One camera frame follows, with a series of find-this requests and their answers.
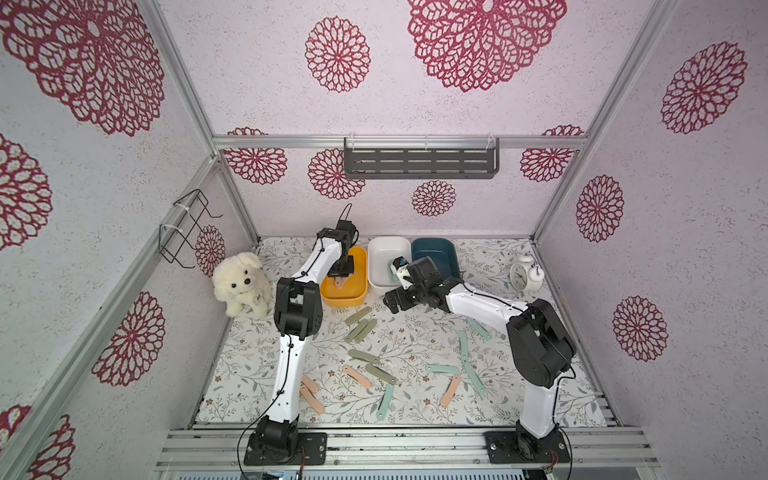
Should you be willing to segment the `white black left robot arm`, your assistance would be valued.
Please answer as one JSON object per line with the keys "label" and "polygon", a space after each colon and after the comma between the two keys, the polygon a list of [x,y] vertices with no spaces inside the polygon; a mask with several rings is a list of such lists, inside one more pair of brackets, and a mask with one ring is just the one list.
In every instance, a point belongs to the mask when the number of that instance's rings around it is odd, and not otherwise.
{"label": "white black left robot arm", "polygon": [[346,220],[322,229],[298,271],[277,282],[274,323],[280,334],[279,359],[272,400],[256,426],[255,437],[262,447],[288,456],[297,449],[305,349],[323,319],[320,286],[328,276],[345,277],[354,272],[349,250],[356,239],[356,227]]}

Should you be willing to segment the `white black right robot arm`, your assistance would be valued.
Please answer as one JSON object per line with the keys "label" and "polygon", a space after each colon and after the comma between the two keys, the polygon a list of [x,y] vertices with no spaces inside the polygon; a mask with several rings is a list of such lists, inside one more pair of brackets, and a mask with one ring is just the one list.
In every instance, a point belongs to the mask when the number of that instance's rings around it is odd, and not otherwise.
{"label": "white black right robot arm", "polygon": [[444,277],[429,257],[412,262],[397,257],[390,271],[400,283],[384,296],[391,312],[425,305],[507,335],[515,368],[525,381],[524,405],[516,424],[518,439],[531,446],[554,439],[558,382],[571,370],[575,354],[572,338],[554,307],[543,299],[529,303],[502,299],[458,277]]}

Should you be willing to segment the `yellow plastic storage box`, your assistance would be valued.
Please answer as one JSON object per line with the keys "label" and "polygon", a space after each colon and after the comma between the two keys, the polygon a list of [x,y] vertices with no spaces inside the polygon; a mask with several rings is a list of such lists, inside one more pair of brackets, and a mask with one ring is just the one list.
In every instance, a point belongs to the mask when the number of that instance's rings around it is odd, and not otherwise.
{"label": "yellow plastic storage box", "polygon": [[327,277],[321,285],[321,297],[331,308],[349,308],[360,306],[366,298],[367,281],[367,252],[364,248],[354,246],[350,250],[354,260],[354,272],[347,278],[341,288],[335,281]]}

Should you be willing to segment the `teal plastic storage box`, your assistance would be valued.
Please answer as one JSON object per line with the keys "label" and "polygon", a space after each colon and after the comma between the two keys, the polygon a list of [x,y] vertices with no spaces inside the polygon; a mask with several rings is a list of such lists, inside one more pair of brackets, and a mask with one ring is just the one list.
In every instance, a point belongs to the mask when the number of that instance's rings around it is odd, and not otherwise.
{"label": "teal plastic storage box", "polygon": [[429,257],[435,263],[443,278],[461,278],[458,256],[454,244],[445,238],[425,237],[411,243],[413,260]]}

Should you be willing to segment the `white plastic storage box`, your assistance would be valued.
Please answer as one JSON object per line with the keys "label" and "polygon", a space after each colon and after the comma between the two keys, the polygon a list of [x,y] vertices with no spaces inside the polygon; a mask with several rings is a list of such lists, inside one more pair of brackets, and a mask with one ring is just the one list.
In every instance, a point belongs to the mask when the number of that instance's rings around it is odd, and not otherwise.
{"label": "white plastic storage box", "polygon": [[370,291],[378,296],[400,287],[398,277],[392,272],[393,261],[404,257],[412,260],[411,243],[405,237],[380,236],[372,238],[367,246],[367,279]]}

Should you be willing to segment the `white plush dog toy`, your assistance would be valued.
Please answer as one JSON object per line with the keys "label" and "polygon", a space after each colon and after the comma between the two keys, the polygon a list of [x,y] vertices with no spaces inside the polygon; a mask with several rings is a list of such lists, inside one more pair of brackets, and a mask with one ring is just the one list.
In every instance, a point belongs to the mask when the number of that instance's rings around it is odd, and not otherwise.
{"label": "white plush dog toy", "polygon": [[228,318],[245,311],[250,311],[255,318],[263,318],[268,313],[271,284],[255,253],[242,252],[224,259],[214,269],[212,283],[215,298],[226,304]]}

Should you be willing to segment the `white twin-bell alarm clock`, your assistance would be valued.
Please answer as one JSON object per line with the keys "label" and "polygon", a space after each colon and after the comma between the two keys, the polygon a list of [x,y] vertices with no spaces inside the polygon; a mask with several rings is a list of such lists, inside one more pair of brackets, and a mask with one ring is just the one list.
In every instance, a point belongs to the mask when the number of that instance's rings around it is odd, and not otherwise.
{"label": "white twin-bell alarm clock", "polygon": [[536,292],[541,289],[545,272],[532,255],[520,255],[510,266],[509,277],[518,292]]}

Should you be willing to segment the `grey wall shelf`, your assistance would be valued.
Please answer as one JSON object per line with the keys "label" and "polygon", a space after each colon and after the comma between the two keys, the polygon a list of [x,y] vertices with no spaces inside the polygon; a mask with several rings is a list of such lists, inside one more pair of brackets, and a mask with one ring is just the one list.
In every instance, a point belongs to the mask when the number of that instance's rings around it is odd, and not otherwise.
{"label": "grey wall shelf", "polygon": [[500,170],[495,138],[420,143],[344,139],[344,174],[357,180],[488,180]]}

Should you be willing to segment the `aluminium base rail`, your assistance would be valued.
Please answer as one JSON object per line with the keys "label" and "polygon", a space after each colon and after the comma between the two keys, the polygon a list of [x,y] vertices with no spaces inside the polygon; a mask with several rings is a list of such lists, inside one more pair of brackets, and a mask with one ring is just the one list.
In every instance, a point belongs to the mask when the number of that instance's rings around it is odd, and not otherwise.
{"label": "aluminium base rail", "polygon": [[[562,439],[526,462],[511,454],[510,427],[304,428],[309,470],[547,468],[657,468],[639,427],[566,428]],[[157,472],[249,471],[247,438],[235,429],[173,430],[161,448]]]}

